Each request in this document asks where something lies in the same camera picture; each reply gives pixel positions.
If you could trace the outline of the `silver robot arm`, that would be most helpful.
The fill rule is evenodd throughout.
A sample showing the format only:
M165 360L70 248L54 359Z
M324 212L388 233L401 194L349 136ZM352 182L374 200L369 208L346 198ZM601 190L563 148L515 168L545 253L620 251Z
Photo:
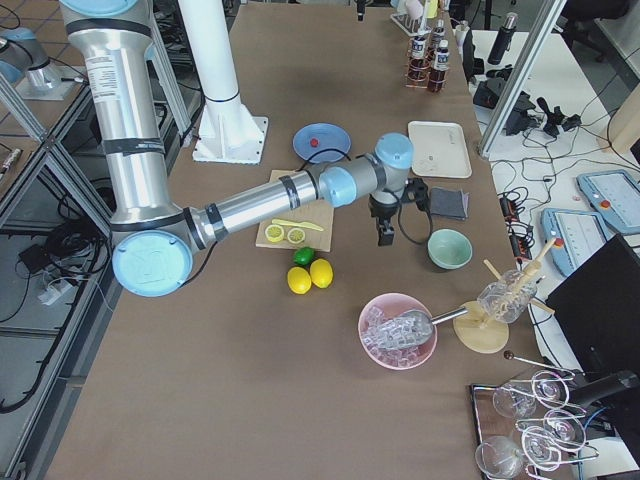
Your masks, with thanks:
M223 6L183 1L179 8L205 99L195 156L257 164L268 121L241 101ZM340 207L363 196L386 204L404 191L414 148L407 136L388 133L357 159L312 165L201 209L177 206L147 68L151 3L65 1L61 12L87 69L116 199L112 265L130 292L157 297L178 290L196 251L280 213L316 200Z

